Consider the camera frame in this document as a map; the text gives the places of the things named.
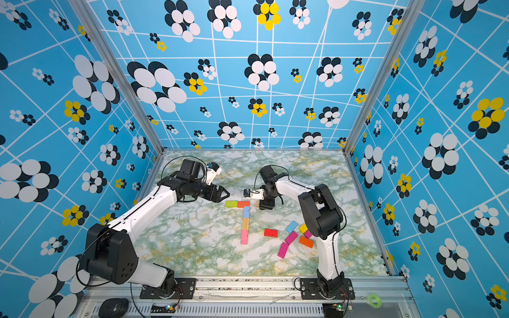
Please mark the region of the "green block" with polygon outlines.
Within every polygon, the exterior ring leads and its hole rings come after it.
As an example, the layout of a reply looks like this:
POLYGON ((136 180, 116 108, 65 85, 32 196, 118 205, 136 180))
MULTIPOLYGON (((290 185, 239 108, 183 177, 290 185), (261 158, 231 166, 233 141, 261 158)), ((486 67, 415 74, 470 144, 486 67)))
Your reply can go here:
POLYGON ((225 206, 227 208, 236 208, 238 207, 238 201, 226 201, 225 206))

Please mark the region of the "orange-red block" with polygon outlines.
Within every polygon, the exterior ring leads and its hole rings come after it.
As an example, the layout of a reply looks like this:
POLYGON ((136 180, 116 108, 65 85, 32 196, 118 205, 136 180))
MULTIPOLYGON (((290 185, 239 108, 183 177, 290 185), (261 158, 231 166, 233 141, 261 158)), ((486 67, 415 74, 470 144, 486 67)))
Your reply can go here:
POLYGON ((251 204, 250 201, 238 201, 237 202, 237 207, 238 208, 249 207, 250 204, 251 204))

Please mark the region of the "red block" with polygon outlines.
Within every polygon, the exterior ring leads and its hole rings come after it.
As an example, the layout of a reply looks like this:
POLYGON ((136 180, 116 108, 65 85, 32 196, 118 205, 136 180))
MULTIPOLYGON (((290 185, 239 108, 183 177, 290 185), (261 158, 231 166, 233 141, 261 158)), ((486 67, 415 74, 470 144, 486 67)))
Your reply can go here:
POLYGON ((264 230, 265 237, 278 238, 279 232, 276 229, 265 229, 264 230))

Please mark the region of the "pink block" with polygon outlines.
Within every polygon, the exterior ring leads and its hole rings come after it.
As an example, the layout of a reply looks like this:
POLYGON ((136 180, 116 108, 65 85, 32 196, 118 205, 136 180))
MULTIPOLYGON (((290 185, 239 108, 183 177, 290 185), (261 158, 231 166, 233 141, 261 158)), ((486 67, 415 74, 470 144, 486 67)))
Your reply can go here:
POLYGON ((249 231, 248 230, 242 230, 241 232, 241 244, 247 245, 248 244, 248 238, 249 238, 249 231))

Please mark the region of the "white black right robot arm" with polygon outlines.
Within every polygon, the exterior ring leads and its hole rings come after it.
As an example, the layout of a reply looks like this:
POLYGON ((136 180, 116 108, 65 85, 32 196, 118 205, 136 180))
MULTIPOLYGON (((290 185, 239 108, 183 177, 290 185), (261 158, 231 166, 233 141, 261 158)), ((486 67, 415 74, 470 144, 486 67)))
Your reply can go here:
POLYGON ((299 183, 287 173, 276 173, 270 165, 262 167, 258 176, 261 177, 263 185, 251 192, 251 198, 260 199, 261 209, 273 209, 276 199, 284 196, 299 203, 304 223, 317 238, 318 287, 326 298, 334 297, 341 291, 345 279, 335 248, 337 234, 347 224, 343 209, 324 184, 299 183))

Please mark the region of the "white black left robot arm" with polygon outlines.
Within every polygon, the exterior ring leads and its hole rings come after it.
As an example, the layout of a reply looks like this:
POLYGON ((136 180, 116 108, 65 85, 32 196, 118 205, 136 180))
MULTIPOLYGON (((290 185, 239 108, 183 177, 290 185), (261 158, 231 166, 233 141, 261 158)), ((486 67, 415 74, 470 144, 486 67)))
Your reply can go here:
POLYGON ((162 176, 133 208, 104 225, 98 223, 89 228, 76 271, 117 285, 140 284, 171 295, 176 290, 174 271, 141 260, 134 244, 160 214, 175 204, 185 203, 187 197, 213 203, 228 198, 224 187, 213 184, 220 173, 221 167, 215 162, 205 164, 195 157, 184 157, 180 169, 162 176))

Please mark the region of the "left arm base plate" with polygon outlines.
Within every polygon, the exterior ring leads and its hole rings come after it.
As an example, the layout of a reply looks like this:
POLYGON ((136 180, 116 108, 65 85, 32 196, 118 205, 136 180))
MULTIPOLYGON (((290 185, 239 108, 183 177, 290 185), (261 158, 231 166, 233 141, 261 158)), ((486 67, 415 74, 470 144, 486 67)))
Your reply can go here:
POLYGON ((192 299, 196 290, 196 278, 174 278, 162 287, 155 288, 143 285, 140 299, 192 299))

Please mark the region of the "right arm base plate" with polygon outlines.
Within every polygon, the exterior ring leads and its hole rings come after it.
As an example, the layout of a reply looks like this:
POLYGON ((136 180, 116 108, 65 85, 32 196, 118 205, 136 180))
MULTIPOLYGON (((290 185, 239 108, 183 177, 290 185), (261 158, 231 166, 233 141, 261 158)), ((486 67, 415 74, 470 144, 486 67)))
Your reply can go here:
POLYGON ((298 289, 303 300, 339 300, 346 302, 356 298, 350 279, 336 278, 324 281, 319 278, 299 279, 298 289))

